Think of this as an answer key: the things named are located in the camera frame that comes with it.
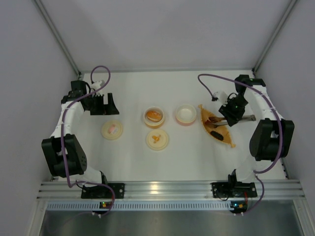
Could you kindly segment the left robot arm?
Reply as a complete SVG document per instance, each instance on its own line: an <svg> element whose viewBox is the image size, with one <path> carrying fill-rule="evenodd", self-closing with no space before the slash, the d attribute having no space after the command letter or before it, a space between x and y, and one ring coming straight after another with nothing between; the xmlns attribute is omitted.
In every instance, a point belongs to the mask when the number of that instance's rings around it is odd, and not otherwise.
<svg viewBox="0 0 315 236"><path fill-rule="evenodd" d="M61 115L54 132L42 140L41 147L51 175L65 178L69 187L108 184L102 171L88 165L86 154L75 135L81 116L86 111L92 116L119 114L113 95L107 94L108 102L105 104L100 94L107 84L107 81L91 85L84 81L72 81L71 91L61 100Z"/></svg>

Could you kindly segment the metal tongs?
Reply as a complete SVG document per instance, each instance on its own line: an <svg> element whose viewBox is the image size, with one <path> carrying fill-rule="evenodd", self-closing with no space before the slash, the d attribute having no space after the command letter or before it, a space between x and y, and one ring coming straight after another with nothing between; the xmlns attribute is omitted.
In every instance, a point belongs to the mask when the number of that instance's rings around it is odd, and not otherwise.
<svg viewBox="0 0 315 236"><path fill-rule="evenodd" d="M245 121L256 121L256 117L255 117L255 115L244 116L238 122L245 122ZM209 117L204 122L204 124L208 127L208 125L207 125L208 123L215 123L215 124L218 124L219 126L228 125L226 118L219 118L219 117Z"/></svg>

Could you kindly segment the red sausage piece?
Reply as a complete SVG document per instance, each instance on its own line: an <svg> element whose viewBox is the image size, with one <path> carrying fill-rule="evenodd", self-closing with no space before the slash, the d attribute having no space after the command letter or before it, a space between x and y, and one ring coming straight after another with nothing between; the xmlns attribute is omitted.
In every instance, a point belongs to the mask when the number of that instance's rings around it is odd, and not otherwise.
<svg viewBox="0 0 315 236"><path fill-rule="evenodd" d="M217 127L219 127L219 125L218 124L215 124L215 123L208 123L207 124L210 128L217 128Z"/></svg>

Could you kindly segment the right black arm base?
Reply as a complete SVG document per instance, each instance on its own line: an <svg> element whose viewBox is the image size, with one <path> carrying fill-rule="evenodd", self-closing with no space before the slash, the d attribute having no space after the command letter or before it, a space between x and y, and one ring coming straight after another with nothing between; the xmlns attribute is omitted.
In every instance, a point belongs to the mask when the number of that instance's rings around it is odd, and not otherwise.
<svg viewBox="0 0 315 236"><path fill-rule="evenodd" d="M213 182L211 183L214 198L255 198L257 191L254 182L252 183L229 183L229 182Z"/></svg>

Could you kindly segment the orange bread roll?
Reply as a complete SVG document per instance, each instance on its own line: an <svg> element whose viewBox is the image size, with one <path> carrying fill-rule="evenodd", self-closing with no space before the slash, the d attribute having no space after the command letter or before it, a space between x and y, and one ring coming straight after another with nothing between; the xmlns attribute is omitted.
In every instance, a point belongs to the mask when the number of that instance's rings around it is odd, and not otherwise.
<svg viewBox="0 0 315 236"><path fill-rule="evenodd" d="M160 120L162 120L163 115L155 110L150 110L146 113L146 116L148 118L148 120L152 121L152 122L159 122Z"/></svg>

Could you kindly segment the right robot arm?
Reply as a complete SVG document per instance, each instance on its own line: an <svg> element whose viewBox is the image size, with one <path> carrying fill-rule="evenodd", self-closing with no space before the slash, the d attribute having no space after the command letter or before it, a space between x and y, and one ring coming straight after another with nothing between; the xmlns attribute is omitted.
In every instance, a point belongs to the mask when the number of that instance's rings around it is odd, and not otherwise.
<svg viewBox="0 0 315 236"><path fill-rule="evenodd" d="M222 92L219 112L226 118L230 127L244 121L245 107L250 106L256 118L257 126L249 143L251 177L257 177L270 171L280 158L287 156L295 125L284 119L267 94L262 79L253 79L248 75L239 75L236 79L226 79L235 83L236 95L230 97Z"/></svg>

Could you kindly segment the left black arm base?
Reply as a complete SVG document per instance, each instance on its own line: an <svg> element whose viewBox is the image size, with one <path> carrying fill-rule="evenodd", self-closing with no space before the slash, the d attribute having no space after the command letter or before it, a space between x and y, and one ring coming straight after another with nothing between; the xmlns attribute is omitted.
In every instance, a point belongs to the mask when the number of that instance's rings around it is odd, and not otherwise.
<svg viewBox="0 0 315 236"><path fill-rule="evenodd" d="M113 190L115 199L123 199L125 194L124 183L109 183L108 186ZM82 187L81 199L110 199L113 194L110 189L104 186Z"/></svg>

